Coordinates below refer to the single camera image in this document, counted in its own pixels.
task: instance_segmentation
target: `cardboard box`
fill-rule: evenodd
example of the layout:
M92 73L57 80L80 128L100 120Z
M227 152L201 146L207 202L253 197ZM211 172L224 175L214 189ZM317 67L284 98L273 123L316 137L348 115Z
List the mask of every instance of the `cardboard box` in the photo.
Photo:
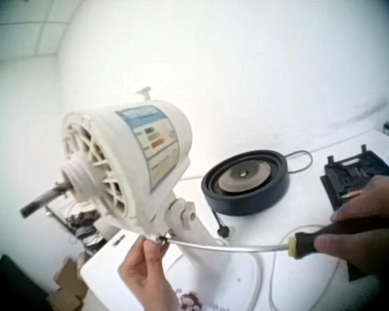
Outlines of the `cardboard box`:
M85 282L78 278L77 263L68 258L64 260L62 267L54 274L53 280L60 288L66 290L74 297L83 300L88 291Z
M47 296L47 302L54 311L78 311L82 308L82 301L63 288Z

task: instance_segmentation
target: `white motor casing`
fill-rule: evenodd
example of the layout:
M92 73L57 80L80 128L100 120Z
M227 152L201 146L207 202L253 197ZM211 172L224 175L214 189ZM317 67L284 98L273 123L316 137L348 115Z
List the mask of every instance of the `white motor casing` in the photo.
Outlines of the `white motor casing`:
M79 202L112 224L164 235L173 187L189 166L192 131L176 106L151 100L68 113L62 125L62 174Z

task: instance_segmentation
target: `ceiling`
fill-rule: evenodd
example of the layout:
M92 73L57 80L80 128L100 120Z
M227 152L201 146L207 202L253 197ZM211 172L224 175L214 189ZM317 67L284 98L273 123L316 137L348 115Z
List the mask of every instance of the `ceiling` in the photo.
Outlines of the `ceiling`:
M52 55L82 0L0 0L0 62Z

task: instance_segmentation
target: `black and yellow screwdriver handle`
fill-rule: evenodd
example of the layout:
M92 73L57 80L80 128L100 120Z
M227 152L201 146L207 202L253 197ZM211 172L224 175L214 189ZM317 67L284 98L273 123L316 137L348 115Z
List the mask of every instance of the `black and yellow screwdriver handle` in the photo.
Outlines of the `black and yellow screwdriver handle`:
M301 259L307 255L317 253L314 241L319 235L355 235L357 233L374 229L389 228L389 219L382 217L355 218L329 224L313 233L298 232L289 239L288 254L295 259Z

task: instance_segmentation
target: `ceiling tile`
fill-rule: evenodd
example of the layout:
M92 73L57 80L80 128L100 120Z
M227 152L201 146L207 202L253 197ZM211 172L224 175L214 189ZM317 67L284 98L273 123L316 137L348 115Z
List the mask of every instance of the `ceiling tile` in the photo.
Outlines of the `ceiling tile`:
M80 0L54 0L48 21L70 21Z
M39 24L0 26L0 60L32 56L40 27Z
M51 0L0 0L0 24L43 21Z
M46 24L39 43L38 54L55 53L67 25Z

